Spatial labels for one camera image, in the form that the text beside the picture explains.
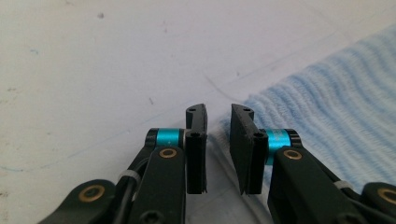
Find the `black linkage arm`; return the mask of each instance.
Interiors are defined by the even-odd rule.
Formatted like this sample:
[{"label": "black linkage arm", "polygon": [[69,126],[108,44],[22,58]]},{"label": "black linkage arm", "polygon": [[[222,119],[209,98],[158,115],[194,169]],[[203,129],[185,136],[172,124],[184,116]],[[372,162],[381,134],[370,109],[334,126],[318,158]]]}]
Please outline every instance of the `black linkage arm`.
[{"label": "black linkage arm", "polygon": [[230,152],[241,193],[260,193],[263,164],[274,160],[268,206],[276,224],[396,223],[395,186],[369,183],[359,195],[304,148],[297,132],[258,129],[253,114],[233,105]]},{"label": "black linkage arm", "polygon": [[188,193],[206,191],[206,127],[205,105],[194,105],[186,111],[186,129],[150,129],[116,186],[81,184],[40,223],[184,223],[186,182]]}]

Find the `hole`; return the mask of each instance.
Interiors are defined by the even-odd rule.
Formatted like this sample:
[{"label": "hole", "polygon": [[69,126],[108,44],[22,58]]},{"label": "hole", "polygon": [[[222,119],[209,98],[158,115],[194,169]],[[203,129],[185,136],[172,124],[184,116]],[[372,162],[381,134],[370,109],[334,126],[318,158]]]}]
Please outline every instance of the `hole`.
[{"label": "hole", "polygon": [[105,193],[105,187],[101,185],[92,185],[82,190],[78,198],[84,203],[91,203],[100,199]]},{"label": "hole", "polygon": [[87,198],[91,198],[95,195],[97,195],[99,193],[99,189],[98,188],[94,188],[94,189],[88,189],[85,193],[84,196]]},{"label": "hole", "polygon": [[254,133],[253,135],[255,137],[264,137],[264,134],[262,134],[262,133]]},{"label": "hole", "polygon": [[159,211],[147,211],[140,216],[140,223],[143,224],[162,224],[163,222],[163,214]]},{"label": "hole", "polygon": [[191,134],[191,137],[199,137],[199,136],[200,136],[199,133],[192,133],[192,134]]},{"label": "hole", "polygon": [[285,157],[287,157],[291,160],[295,160],[295,161],[300,160],[303,157],[303,155],[301,155],[300,152],[294,151],[294,150],[286,150],[283,152],[283,155]]},{"label": "hole", "polygon": [[379,189],[378,195],[388,203],[396,204],[396,190]]},{"label": "hole", "polygon": [[165,159],[173,158],[177,154],[177,151],[172,148],[166,148],[160,151],[160,156]]}]

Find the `white table surface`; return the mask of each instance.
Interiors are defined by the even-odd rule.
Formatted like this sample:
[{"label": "white table surface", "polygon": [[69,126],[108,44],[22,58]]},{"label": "white table surface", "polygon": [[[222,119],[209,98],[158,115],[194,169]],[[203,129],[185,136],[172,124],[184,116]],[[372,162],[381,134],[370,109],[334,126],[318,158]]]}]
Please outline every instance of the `white table surface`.
[{"label": "white table surface", "polygon": [[[395,22],[393,0],[0,1],[0,223],[116,182],[149,128],[184,128],[190,105],[210,132],[231,103]],[[186,222],[265,223],[213,150]]]}]

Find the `light blue cloth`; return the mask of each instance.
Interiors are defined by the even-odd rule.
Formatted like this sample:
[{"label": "light blue cloth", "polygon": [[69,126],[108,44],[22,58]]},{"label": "light blue cloth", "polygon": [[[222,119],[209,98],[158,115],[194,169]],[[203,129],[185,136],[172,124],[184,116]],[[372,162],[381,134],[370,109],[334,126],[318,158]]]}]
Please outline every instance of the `light blue cloth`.
[{"label": "light blue cloth", "polygon": [[[259,128],[296,130],[305,148],[358,193],[368,182],[396,185],[396,25],[251,95],[244,105],[255,111]],[[225,117],[209,145],[232,164],[231,117]],[[236,176],[233,164],[224,167]],[[264,206],[271,172],[266,166],[258,196]]]}]

